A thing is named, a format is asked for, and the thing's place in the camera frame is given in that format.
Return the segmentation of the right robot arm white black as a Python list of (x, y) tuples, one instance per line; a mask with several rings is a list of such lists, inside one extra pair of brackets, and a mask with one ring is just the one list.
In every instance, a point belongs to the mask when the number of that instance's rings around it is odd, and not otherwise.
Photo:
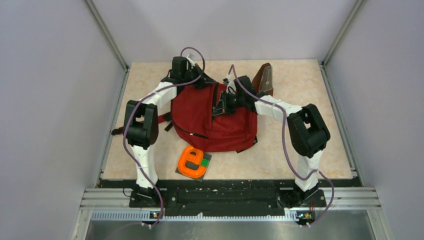
[(312, 189), (318, 184), (318, 168), (323, 151), (331, 135), (314, 104), (293, 105), (264, 92), (256, 92), (247, 76), (229, 80), (225, 78), (226, 89), (212, 109), (212, 116), (231, 115), (237, 108), (261, 116), (270, 117), (282, 123), (282, 130), (288, 130), (290, 141), (298, 153), (297, 168), (288, 156), (286, 141), (282, 140), (283, 152), (290, 170), (295, 175), (298, 187), (293, 200), (299, 206), (307, 206), (314, 198)]

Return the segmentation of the red backpack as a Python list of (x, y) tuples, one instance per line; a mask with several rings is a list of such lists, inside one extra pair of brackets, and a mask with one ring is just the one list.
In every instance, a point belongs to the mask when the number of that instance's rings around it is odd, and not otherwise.
[[(245, 107), (235, 114), (213, 117), (212, 111), (226, 85), (215, 83), (202, 89), (186, 85), (181, 93), (158, 110), (158, 125), (169, 122), (177, 135), (204, 152), (242, 152), (257, 143), (258, 116)], [(123, 128), (112, 135), (123, 135)]]

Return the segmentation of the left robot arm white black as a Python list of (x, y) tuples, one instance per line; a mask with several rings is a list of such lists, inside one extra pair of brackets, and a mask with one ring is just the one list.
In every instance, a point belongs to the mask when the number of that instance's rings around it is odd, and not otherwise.
[(134, 194), (149, 207), (160, 202), (157, 187), (158, 176), (154, 164), (154, 143), (159, 136), (158, 111), (178, 96), (187, 85), (205, 79), (206, 61), (202, 66), (188, 56), (177, 56), (172, 60), (171, 70), (157, 87), (139, 100), (129, 100), (125, 106), (123, 125), (123, 148), (135, 162), (137, 168)]

